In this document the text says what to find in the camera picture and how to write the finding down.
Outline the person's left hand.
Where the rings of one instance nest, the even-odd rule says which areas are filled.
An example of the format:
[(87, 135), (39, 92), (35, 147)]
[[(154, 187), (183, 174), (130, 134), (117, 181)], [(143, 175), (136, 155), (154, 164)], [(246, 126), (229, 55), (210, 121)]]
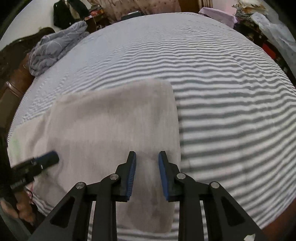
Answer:
[(20, 218), (31, 225), (36, 221), (36, 216), (31, 207), (31, 200), (25, 190), (15, 193), (17, 200), (16, 208), (13, 208), (5, 200), (1, 200), (1, 207), (3, 211), (13, 218)]

